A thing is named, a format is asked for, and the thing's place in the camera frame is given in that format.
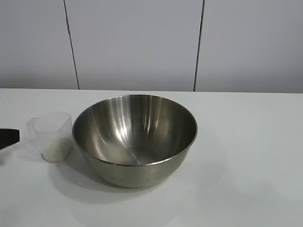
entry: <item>white countertop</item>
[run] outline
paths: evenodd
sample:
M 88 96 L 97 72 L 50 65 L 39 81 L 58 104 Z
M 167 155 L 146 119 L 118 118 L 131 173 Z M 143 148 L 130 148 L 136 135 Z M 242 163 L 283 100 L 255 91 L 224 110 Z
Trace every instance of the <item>white countertop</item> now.
M 0 89 L 0 128 L 123 94 L 172 99 L 196 117 L 181 167 L 148 189 L 98 178 L 75 150 L 49 164 L 26 143 L 0 152 L 1 227 L 302 227 L 303 94 Z

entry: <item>plastic measuring cup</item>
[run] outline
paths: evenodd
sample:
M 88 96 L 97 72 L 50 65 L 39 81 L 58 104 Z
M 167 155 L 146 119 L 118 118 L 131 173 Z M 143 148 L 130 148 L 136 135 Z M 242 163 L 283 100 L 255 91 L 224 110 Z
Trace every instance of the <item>plastic measuring cup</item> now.
M 54 112 L 27 123 L 31 144 L 41 153 L 45 161 L 63 162 L 73 146 L 71 115 Z

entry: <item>bowl rim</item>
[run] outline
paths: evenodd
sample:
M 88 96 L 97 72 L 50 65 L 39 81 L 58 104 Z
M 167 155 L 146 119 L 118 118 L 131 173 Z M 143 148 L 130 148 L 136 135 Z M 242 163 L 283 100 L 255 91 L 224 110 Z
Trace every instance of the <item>bowl rim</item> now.
M 147 164 L 142 164 L 142 165 L 126 165 L 126 164 L 119 164 L 119 163 L 114 163 L 114 162 L 108 162 L 108 161 L 105 161 L 103 159 L 100 159 L 100 158 L 97 158 L 97 157 L 94 157 L 92 156 L 90 153 L 88 153 L 87 151 L 85 151 L 83 148 L 80 147 L 80 145 L 77 143 L 76 139 L 75 139 L 75 135 L 74 135 L 74 127 L 75 127 L 75 124 L 76 122 L 78 121 L 78 119 L 82 116 L 82 114 L 84 112 L 86 112 L 88 109 L 92 108 L 93 106 L 95 105 L 98 105 L 99 103 L 101 102 L 107 102 L 111 99 L 114 99 L 114 98 L 121 98 L 121 97 L 126 97 L 126 96 L 152 96 L 152 97 L 157 97 L 157 98 L 160 98 L 160 99 L 166 99 L 170 102 L 173 102 L 179 106 L 181 106 L 183 109 L 185 109 L 185 111 L 187 111 L 189 113 L 189 115 L 194 119 L 194 122 L 195 122 L 195 130 L 196 130 L 196 133 L 195 133 L 195 136 L 193 137 L 192 141 L 190 142 L 190 144 L 184 148 L 182 151 L 180 151 L 179 153 L 169 157 L 169 158 L 166 158 L 164 160 L 160 160 L 160 161 L 157 161 L 157 162 L 151 162 L 151 163 L 147 163 Z M 147 94 L 128 94 L 128 95 L 121 95 L 121 96 L 115 96 L 115 97 L 111 97 L 111 98 L 107 98 L 107 99 L 104 99 L 104 100 L 101 100 L 97 103 L 94 103 L 93 105 L 87 107 L 85 110 L 83 110 L 79 115 L 78 117 L 76 118 L 76 120 L 74 121 L 73 125 L 72 125 L 72 130 L 71 130 L 71 133 L 72 133 L 72 138 L 73 138 L 73 141 L 74 143 L 76 144 L 76 146 L 78 147 L 78 149 L 81 151 L 81 152 L 84 152 L 86 155 L 88 155 L 90 158 L 92 159 L 95 159 L 97 161 L 100 161 L 100 162 L 103 162 L 103 163 L 106 163 L 106 164 L 109 164 L 109 165 L 114 165 L 114 166 L 126 166 L 126 167 L 141 167 L 141 166 L 153 166 L 153 165 L 156 165 L 156 164 L 160 164 L 160 163 L 163 163 L 163 162 L 166 162 L 166 161 L 169 161 L 173 158 L 175 158 L 176 156 L 179 156 L 181 155 L 182 153 L 184 153 L 185 151 L 187 151 L 191 145 L 195 142 L 196 140 L 196 137 L 197 137 L 197 134 L 198 134 L 198 124 L 197 124 L 197 121 L 194 117 L 194 115 L 186 108 L 184 107 L 183 105 L 181 105 L 180 103 L 177 103 L 171 99 L 168 99 L 168 98 L 164 98 L 164 97 L 161 97 L 161 96 L 154 96 L 154 95 L 147 95 Z

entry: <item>white wall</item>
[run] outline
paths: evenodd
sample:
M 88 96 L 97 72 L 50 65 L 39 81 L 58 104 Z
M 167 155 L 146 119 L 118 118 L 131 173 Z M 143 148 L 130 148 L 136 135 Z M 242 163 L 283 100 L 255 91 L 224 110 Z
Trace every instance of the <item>white wall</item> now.
M 67 0 L 81 89 L 192 91 L 202 0 Z
M 205 0 L 197 91 L 303 92 L 302 0 Z
M 0 1 L 0 87 L 77 88 L 63 0 Z

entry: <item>stainless steel bowl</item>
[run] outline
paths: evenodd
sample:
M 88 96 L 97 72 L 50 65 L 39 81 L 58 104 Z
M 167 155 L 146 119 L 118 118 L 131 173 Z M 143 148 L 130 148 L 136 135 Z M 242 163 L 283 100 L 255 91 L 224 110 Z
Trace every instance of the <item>stainless steel bowl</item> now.
M 161 182 L 181 165 L 196 138 L 197 123 L 169 99 L 126 95 L 87 108 L 72 134 L 98 175 L 136 188 Z

